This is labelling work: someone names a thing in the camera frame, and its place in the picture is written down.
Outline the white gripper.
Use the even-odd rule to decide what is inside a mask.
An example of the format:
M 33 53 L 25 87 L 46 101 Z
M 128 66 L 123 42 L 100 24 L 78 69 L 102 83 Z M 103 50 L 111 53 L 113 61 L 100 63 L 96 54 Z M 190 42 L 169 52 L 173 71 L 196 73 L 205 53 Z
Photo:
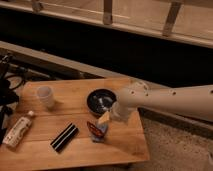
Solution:
M 119 102 L 115 102 L 110 112 L 105 112 L 97 121 L 98 125 L 107 123 L 111 120 L 118 121 L 118 122 L 125 122 L 127 123 L 131 113 L 134 111 L 133 108 L 126 107 L 124 105 L 121 105 Z

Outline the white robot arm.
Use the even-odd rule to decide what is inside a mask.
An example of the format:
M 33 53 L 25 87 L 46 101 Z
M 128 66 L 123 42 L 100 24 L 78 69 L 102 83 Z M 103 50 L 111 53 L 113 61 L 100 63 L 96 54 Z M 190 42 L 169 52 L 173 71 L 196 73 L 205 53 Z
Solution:
M 213 122 L 213 85 L 151 89 L 134 82 L 115 91 L 116 101 L 98 123 L 127 122 L 140 107 Z

